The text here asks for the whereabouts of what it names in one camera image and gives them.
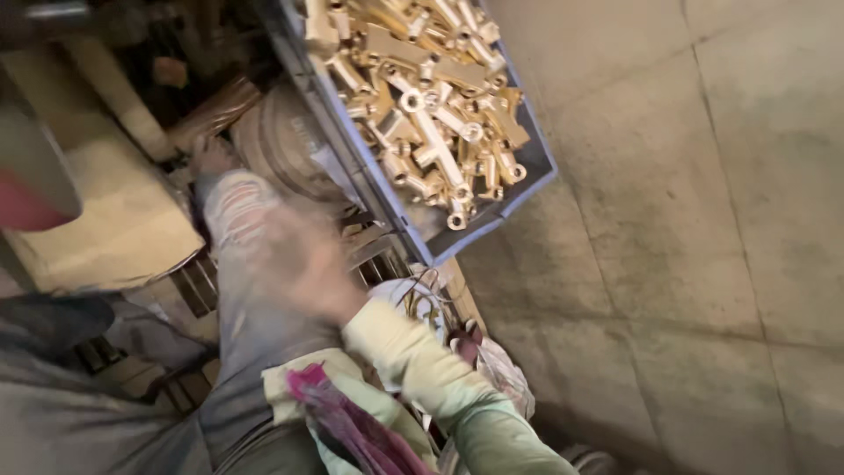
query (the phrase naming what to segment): leg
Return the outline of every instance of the leg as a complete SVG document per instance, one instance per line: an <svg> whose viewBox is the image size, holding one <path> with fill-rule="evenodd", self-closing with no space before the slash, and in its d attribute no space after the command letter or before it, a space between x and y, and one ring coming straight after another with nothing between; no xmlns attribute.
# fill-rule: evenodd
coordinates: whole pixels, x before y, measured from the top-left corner
<svg viewBox="0 0 844 475"><path fill-rule="evenodd" d="M253 173L226 173L205 200L205 219L219 254L222 369L200 408L208 450L216 466L253 429L273 418L261 371L306 354L341 347L339 331L284 311L252 291L248 266L265 213L280 197Z"/></svg>
<svg viewBox="0 0 844 475"><path fill-rule="evenodd" d="M114 315L93 298L0 301L0 460L9 473L210 472L198 423L57 364Z"/></svg>

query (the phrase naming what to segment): concrete floor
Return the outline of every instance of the concrete floor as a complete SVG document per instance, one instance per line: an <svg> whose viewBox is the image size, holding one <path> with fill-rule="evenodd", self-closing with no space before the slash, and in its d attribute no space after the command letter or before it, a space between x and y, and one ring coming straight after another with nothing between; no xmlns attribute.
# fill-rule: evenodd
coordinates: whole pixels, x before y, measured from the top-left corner
<svg viewBox="0 0 844 475"><path fill-rule="evenodd" d="M844 470L844 2L488 0L560 177L460 262L538 423Z"/></svg>

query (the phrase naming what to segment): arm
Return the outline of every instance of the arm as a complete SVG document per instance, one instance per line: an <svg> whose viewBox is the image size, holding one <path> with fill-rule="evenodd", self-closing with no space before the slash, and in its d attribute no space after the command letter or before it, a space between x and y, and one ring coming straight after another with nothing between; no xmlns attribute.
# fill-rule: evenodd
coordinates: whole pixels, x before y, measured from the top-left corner
<svg viewBox="0 0 844 475"><path fill-rule="evenodd" d="M349 349L400 383L408 399L452 434L471 473L576 473L539 440L506 396L389 303L370 300L343 333Z"/></svg>

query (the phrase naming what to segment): plastic bin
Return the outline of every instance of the plastic bin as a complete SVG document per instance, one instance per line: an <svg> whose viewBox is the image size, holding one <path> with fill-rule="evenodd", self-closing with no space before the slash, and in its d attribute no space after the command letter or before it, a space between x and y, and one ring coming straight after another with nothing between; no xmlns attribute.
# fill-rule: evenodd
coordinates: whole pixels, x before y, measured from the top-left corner
<svg viewBox="0 0 844 475"><path fill-rule="evenodd" d="M384 177L376 158L346 113L324 64L308 53L302 39L304 20L295 10L293 2L275 0L264 13L279 60L291 74L322 126L363 204L376 219L392 226L412 259L430 267L442 264L476 239L500 226L516 208L556 175L556 162L536 120L530 98L525 97L517 112L517 119L530 134L531 140L514 155L527 169L527 177L509 188L503 201L482 209L466 229L452 231L446 228L426 242L412 226L402 201ZM522 87L522 81L512 67L504 46L500 41L497 46L507 58L510 85Z"/></svg>

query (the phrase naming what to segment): red object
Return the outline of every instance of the red object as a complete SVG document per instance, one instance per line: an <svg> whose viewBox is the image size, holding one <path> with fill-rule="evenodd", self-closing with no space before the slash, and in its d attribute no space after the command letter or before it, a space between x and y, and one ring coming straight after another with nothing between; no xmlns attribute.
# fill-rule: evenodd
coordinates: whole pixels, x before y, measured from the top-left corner
<svg viewBox="0 0 844 475"><path fill-rule="evenodd" d="M0 170L0 228L45 231L73 221L7 170Z"/></svg>

